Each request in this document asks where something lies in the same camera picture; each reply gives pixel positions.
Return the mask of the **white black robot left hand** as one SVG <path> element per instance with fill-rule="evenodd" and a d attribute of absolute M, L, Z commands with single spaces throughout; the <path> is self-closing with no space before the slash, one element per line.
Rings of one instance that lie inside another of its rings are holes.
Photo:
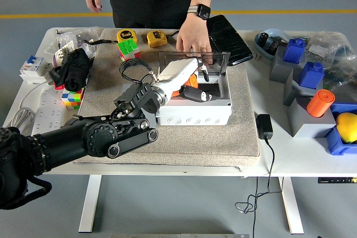
<path fill-rule="evenodd" d="M 176 60 L 170 62 L 159 74 L 157 81 L 151 86 L 157 96 L 160 106 L 166 105 L 174 91 L 179 96 L 195 102 L 206 102 L 216 100 L 217 97 L 193 86 L 184 85 L 191 75 L 201 70 L 206 81 L 209 81 L 208 72 L 204 63 L 197 58 Z"/>

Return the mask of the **person's left hand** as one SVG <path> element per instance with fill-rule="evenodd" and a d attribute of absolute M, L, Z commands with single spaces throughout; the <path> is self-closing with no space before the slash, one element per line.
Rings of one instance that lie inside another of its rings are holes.
<path fill-rule="evenodd" d="M 176 50 L 211 52 L 206 21 L 194 13 L 188 13 L 177 35 Z"/>

